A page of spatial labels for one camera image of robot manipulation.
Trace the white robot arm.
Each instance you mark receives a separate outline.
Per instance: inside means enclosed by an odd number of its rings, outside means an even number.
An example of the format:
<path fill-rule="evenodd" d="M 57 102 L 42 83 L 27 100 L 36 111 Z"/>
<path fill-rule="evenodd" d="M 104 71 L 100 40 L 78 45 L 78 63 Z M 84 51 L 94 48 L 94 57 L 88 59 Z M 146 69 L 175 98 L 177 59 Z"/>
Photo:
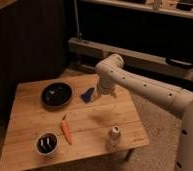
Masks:
<path fill-rule="evenodd" d="M 127 72 L 123 66 L 124 60 L 118 54 L 112 54 L 96 65 L 98 93 L 112 94 L 115 85 L 120 85 L 170 113 L 181 116 L 174 171 L 193 171 L 193 92 Z"/>

